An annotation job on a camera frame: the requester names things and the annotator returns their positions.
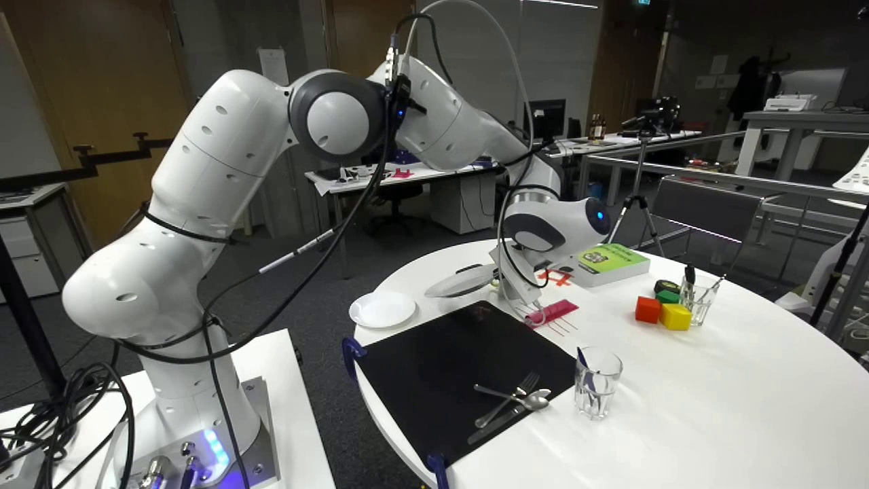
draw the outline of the white plate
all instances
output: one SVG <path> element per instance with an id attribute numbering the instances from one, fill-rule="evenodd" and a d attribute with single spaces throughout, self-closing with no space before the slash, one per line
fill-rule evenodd
<path id="1" fill-rule="evenodd" d="M 396 292 L 365 293 L 350 305 L 350 319 L 361 330 L 392 330 L 415 312 L 415 301 Z"/>

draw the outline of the computer monitor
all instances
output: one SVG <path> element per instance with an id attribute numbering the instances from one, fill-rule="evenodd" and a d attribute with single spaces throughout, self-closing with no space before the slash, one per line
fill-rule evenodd
<path id="1" fill-rule="evenodd" d="M 566 137 L 566 112 L 569 100 L 554 99 L 554 100 L 531 100 L 532 106 L 532 119 L 536 119 L 536 138 L 544 145 L 552 145 L 554 137 Z"/>

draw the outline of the box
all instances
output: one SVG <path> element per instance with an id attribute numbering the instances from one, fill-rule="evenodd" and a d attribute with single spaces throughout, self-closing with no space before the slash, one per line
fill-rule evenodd
<path id="1" fill-rule="evenodd" d="M 647 273 L 650 273 L 647 256 L 611 243 L 611 244 L 582 250 L 577 256 L 573 282 L 593 288 L 593 286 L 603 286 L 603 282 L 615 282 L 615 280 L 624 280 Z"/>

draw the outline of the round table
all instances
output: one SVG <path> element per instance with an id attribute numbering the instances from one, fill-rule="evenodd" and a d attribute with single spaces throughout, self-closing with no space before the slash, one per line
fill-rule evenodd
<path id="1" fill-rule="evenodd" d="M 495 243 L 429 252 L 379 292 L 406 292 L 419 312 L 392 331 L 357 330 L 373 346 L 478 300 L 423 292 L 467 265 L 488 265 Z M 544 305 L 570 300 L 577 312 L 539 330 L 577 356 L 601 346 L 622 356 L 611 415 L 588 419 L 573 390 L 449 468 L 455 486 L 547 489 L 867 489 L 869 375 L 828 337 L 768 300 L 722 282 L 700 330 L 669 331 L 632 320 L 635 297 L 660 278 L 681 280 L 684 265 L 653 259 L 650 274 L 578 288 L 548 286 Z M 358 372 L 361 398 L 389 447 L 429 486 L 436 475 Z"/>

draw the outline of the robotic arm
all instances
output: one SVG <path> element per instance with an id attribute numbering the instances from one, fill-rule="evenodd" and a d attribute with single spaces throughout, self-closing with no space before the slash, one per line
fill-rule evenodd
<path id="1" fill-rule="evenodd" d="M 478 155 L 513 164 L 531 152 L 415 58 L 389 55 L 369 83 L 315 70 L 292 88 L 277 88 L 259 73 L 232 70 L 199 100 L 169 148 L 152 176 L 146 218 L 69 280 L 62 292 L 69 316 L 89 334 L 142 349 L 186 337 L 202 324 L 202 278 L 216 267 L 281 152 L 302 145 L 327 160 L 353 160 L 389 145 L 392 137 L 444 171 L 463 168 Z M 513 244 L 495 250 L 495 267 L 480 278 L 493 280 L 501 270 L 502 282 L 531 301 L 536 292 L 520 280 L 532 278 L 552 256 L 601 239 L 607 213 L 594 205 L 559 205 L 559 176 L 539 157 L 512 168 L 512 183 L 520 186 L 506 220 Z M 210 330 L 210 337 L 216 350 L 228 346 L 221 330 Z M 197 334 L 161 354 L 190 358 L 207 356 L 210 349 Z M 154 459 L 182 470 L 197 447 L 202 483 L 216 486 L 232 470 L 232 438 L 216 402 L 210 364 L 142 362 L 159 398 L 135 415 L 142 438 L 133 474 L 146 474 Z M 267 424 L 241 391 L 232 358 L 216 358 L 216 368 L 244 455 Z"/>

